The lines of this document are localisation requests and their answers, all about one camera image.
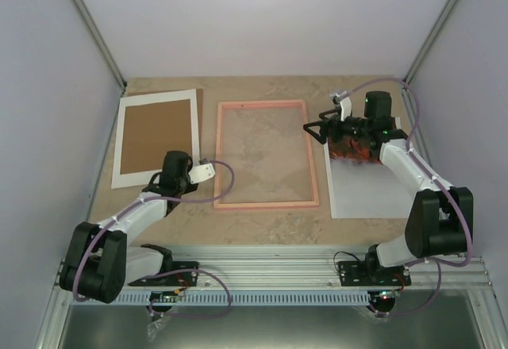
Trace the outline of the pink picture frame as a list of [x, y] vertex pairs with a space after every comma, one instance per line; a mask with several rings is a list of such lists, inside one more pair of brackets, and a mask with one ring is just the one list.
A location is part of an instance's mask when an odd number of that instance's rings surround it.
[[320, 204], [306, 103], [221, 102], [217, 107], [216, 210], [293, 209]]

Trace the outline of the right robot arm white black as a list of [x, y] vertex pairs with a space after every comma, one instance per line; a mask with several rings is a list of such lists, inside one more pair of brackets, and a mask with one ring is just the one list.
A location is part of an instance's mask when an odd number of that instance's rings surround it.
[[404, 233], [369, 247], [363, 261], [365, 278], [382, 285], [402, 275], [405, 267], [442, 255], [464, 253], [461, 265], [466, 266], [472, 249], [472, 192], [445, 181], [414, 150], [409, 136], [396, 125], [386, 91], [366, 93], [362, 117], [353, 116], [347, 91], [334, 94], [332, 100], [333, 109], [305, 124], [304, 131], [341, 158], [388, 167], [414, 197]]

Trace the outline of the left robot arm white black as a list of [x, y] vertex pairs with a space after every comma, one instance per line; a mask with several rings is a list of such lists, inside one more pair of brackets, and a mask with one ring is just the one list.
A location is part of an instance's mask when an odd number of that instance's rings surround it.
[[193, 159], [183, 151], [169, 151], [162, 170], [155, 173], [138, 198], [122, 211], [97, 224], [80, 223], [74, 230], [60, 272], [59, 286], [78, 302], [88, 299], [109, 304], [124, 284], [148, 276], [155, 284], [171, 281], [174, 267], [164, 254], [130, 243], [153, 223], [165, 218], [181, 197], [197, 189], [191, 183]]

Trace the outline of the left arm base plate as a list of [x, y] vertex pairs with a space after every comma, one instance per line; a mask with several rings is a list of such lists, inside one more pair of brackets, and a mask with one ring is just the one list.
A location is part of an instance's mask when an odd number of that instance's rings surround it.
[[171, 270], [190, 270], [190, 272], [169, 275], [163, 278], [150, 278], [130, 282], [129, 286], [141, 287], [163, 287], [189, 288], [197, 285], [199, 262], [196, 261], [174, 261]]

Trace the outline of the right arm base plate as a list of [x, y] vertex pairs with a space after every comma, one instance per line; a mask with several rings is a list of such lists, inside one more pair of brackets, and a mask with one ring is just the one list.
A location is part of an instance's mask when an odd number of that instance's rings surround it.
[[365, 262], [340, 261], [336, 264], [342, 286], [410, 286], [409, 271], [403, 267], [369, 270]]

